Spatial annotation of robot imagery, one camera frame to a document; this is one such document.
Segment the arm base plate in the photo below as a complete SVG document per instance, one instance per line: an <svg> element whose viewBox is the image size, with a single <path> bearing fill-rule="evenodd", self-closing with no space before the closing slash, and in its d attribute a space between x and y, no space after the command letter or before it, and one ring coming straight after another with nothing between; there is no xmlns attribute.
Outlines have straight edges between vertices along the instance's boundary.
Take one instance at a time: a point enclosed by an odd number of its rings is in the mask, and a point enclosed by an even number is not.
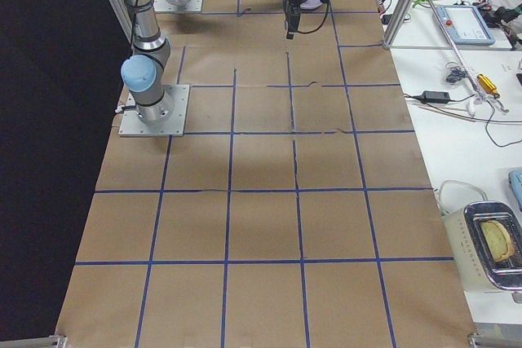
<svg viewBox="0 0 522 348"><path fill-rule="evenodd" d="M196 14L202 11L203 0L154 0L157 14Z"/></svg>
<svg viewBox="0 0 522 348"><path fill-rule="evenodd" d="M163 85L162 101L150 107L139 106L132 94L122 112L118 134L122 137L182 137L186 124L190 85Z"/></svg>

